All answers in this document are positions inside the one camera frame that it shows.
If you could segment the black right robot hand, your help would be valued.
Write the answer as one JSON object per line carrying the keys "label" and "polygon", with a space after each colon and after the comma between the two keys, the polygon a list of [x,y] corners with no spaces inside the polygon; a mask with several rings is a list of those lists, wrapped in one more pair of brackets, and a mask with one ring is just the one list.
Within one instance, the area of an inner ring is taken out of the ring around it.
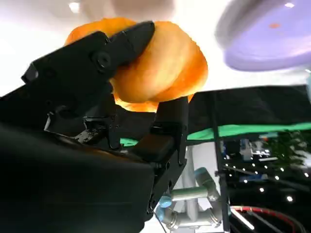
{"label": "black right robot hand", "polygon": [[122,152],[110,79],[155,33],[145,21],[94,32],[31,63],[0,99],[3,233],[138,233],[187,161],[188,99],[159,104]]}

